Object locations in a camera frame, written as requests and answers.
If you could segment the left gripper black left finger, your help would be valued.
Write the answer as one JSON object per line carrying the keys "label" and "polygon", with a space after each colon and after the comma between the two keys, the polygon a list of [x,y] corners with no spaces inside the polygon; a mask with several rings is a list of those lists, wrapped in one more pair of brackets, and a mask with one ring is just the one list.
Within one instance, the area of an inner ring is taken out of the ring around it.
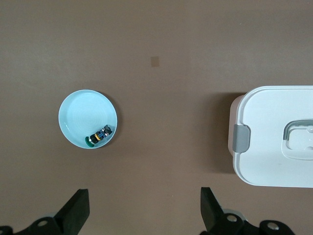
{"label": "left gripper black left finger", "polygon": [[16,234],[77,235],[89,214],[89,191],[79,189],[53,217],[42,217]]}

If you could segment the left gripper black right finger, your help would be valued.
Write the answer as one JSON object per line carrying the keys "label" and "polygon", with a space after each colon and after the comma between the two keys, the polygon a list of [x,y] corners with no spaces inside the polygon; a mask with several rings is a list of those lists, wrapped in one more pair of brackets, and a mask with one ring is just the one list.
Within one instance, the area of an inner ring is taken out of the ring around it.
{"label": "left gripper black right finger", "polygon": [[201,188],[201,216],[206,230],[202,235],[293,235],[285,223],[277,220],[263,220],[259,226],[248,222],[246,217],[219,204],[209,187]]}

